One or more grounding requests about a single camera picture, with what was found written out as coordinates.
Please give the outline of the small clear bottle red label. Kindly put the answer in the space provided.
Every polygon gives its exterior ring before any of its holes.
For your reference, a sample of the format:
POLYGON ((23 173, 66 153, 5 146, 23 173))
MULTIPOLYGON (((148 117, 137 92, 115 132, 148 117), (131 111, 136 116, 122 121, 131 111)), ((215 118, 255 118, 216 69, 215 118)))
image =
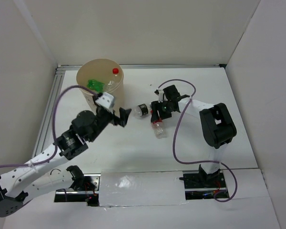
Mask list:
POLYGON ((158 139, 166 138, 166 130, 162 120, 151 123, 153 132, 158 139))

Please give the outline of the clear bottle black label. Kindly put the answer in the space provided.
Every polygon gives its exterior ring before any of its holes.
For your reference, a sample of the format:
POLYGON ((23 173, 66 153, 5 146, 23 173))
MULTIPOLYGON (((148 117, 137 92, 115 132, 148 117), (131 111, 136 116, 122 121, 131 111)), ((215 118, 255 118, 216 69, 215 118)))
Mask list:
POLYGON ((140 104, 133 109, 133 115, 136 118, 143 118, 150 114, 150 105, 140 104))

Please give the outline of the green plastic bottle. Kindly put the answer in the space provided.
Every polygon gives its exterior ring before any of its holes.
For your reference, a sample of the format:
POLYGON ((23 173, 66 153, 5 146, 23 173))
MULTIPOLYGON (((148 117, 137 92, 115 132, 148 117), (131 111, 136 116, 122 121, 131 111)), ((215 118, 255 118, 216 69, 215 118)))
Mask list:
POLYGON ((95 79, 89 79, 87 82, 87 88, 89 88, 92 91, 96 91, 98 93, 102 93, 104 91, 105 84, 97 81, 95 79))

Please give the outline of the large clear bottle red label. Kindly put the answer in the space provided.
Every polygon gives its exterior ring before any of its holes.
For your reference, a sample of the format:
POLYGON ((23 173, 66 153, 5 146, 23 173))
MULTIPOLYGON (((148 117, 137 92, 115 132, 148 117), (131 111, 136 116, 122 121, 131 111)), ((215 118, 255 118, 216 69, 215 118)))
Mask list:
POLYGON ((113 89, 118 84, 118 82, 119 82, 119 69, 113 68, 112 74, 108 76, 108 79, 106 80, 105 83, 106 90, 113 89))

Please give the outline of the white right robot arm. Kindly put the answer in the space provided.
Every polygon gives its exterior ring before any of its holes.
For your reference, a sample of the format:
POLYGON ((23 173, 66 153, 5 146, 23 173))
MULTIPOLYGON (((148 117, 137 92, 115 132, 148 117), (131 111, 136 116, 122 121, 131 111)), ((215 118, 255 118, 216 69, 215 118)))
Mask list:
POLYGON ((151 123, 157 124, 172 117, 173 112, 189 114, 200 120, 205 142, 212 148, 206 162, 199 163, 198 181, 203 187, 211 186, 215 176, 220 173, 220 162, 225 146, 236 136, 236 126, 224 103, 208 104, 193 99, 189 95, 180 95, 175 85, 157 89, 154 93, 157 101, 151 102, 151 123))

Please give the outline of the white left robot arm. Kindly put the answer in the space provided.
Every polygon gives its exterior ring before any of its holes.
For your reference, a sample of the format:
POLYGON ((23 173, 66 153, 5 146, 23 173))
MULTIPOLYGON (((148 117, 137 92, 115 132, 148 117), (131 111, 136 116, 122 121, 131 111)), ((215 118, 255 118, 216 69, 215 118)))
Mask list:
POLYGON ((7 217, 32 199, 57 189, 80 190, 85 176, 78 166, 52 173, 56 167, 74 159, 88 149, 109 124, 125 127, 131 109, 119 109, 119 116, 99 106, 96 113, 82 111, 72 120, 70 128, 62 133, 46 150, 25 167, 0 175, 0 218, 7 217))

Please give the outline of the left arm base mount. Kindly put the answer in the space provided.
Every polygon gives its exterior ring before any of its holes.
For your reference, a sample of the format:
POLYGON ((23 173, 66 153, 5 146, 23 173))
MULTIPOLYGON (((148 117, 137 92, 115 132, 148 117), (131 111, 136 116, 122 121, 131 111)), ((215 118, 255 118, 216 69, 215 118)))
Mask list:
POLYGON ((55 192, 55 203, 85 202, 89 207, 99 206, 100 174, 84 174, 78 166, 67 167, 72 185, 55 192))

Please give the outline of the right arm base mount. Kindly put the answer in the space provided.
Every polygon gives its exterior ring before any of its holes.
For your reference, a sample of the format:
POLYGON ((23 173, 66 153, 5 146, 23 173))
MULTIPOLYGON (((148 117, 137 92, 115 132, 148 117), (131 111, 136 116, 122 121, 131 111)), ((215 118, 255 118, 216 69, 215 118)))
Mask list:
POLYGON ((229 198, 225 177, 221 170, 212 174, 206 172, 199 166, 198 171, 183 173, 179 180, 183 182, 186 200, 229 198))

